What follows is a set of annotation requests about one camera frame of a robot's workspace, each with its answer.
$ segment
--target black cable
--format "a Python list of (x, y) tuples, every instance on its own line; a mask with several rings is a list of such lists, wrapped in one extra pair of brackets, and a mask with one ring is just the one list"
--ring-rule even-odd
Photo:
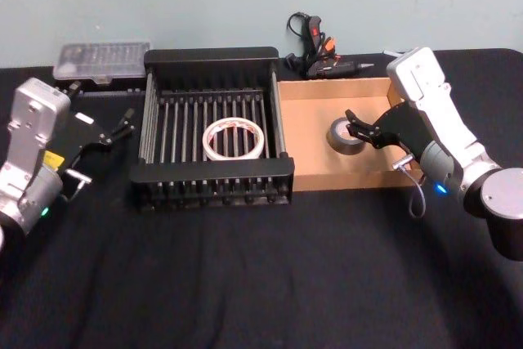
[(291, 26), (291, 20), (293, 20), (293, 18), (301, 18), (303, 20), (303, 22), (306, 21), (307, 18), (310, 18), (309, 15), (307, 15), (306, 13), (304, 12), (295, 12), (294, 14), (292, 14), (288, 20), (287, 20), (287, 29), (289, 29), (291, 32), (293, 32), (294, 34), (296, 34), (299, 38), (305, 38), (305, 36), (301, 33), (298, 33), (296, 30), (293, 29), (293, 27)]

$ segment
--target roll of tape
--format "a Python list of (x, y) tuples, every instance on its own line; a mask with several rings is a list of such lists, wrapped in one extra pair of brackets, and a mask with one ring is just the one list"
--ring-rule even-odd
[[(254, 134), (254, 148), (247, 154), (240, 155), (239, 157), (226, 157), (225, 155), (218, 154), (211, 147), (211, 141), (216, 134), (227, 128), (245, 128), (246, 130)], [(233, 159), (257, 159), (263, 151), (265, 145), (265, 137), (263, 131), (254, 122), (243, 118), (223, 118), (212, 123), (205, 129), (202, 136), (203, 150), (205, 154), (212, 161), (226, 161)]]
[(327, 142), (339, 154), (358, 154), (365, 148), (365, 142), (351, 136), (346, 129), (347, 124), (349, 121), (346, 118), (334, 120), (327, 132)]

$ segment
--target clear plastic box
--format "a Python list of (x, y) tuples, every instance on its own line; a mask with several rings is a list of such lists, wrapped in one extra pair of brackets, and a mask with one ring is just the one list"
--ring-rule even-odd
[(146, 42), (66, 44), (52, 74), (60, 81), (92, 79), (99, 85), (114, 78), (143, 78), (149, 49)]

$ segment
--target blue led light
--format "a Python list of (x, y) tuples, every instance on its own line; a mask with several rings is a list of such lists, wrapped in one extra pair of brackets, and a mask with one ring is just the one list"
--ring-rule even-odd
[(436, 192), (438, 194), (448, 194), (448, 191), (441, 185), (436, 183)]

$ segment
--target cable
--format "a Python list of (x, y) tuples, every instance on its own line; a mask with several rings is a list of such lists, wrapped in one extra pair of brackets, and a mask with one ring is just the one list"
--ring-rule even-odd
[(82, 188), (86, 185), (85, 181), (80, 181), (76, 187), (76, 191), (71, 195), (70, 198), (67, 198), (65, 195), (60, 194), (60, 197), (67, 203), (70, 204), (73, 202), (76, 197), (78, 196), (79, 192), (82, 190)]
[(309, 16), (308, 16), (306, 13), (304, 13), (304, 12), (300, 12), (300, 11), (299, 11), (299, 12), (295, 12), (294, 14), (292, 14), (292, 15), (288, 18), (288, 20), (287, 20), (287, 29), (289, 29), (291, 32), (293, 32), (294, 34), (296, 34), (299, 38), (305, 38), (305, 36), (304, 36), (303, 34), (298, 33), (298, 32), (297, 32), (296, 30), (294, 30), (293, 27), (291, 26), (291, 20), (292, 20), (293, 18), (302, 18), (303, 21), (305, 22), (305, 20), (306, 20), (307, 18), (309, 18)]
[(409, 215), (412, 218), (414, 218), (414, 219), (423, 218), (423, 216), (425, 215), (425, 212), (427, 210), (427, 203), (425, 201), (425, 194), (423, 193), (423, 190), (422, 190), (422, 184), (425, 181), (425, 175), (423, 175), (422, 178), (421, 178), (421, 181), (418, 182), (416, 179), (413, 178), (413, 176), (410, 173), (407, 172), (407, 170), (405, 169), (404, 166), (399, 166), (398, 170), (401, 171), (402, 173), (404, 173), (412, 181), (412, 183), (414, 183), (414, 185), (418, 189), (418, 193), (419, 193), (419, 196), (420, 196), (421, 201), (422, 201), (422, 211), (419, 214), (414, 214), (414, 211), (412, 209), (412, 205), (413, 205), (413, 202), (414, 202), (414, 196), (416, 196), (416, 191), (413, 191), (413, 193), (410, 195), (410, 200), (409, 200)]

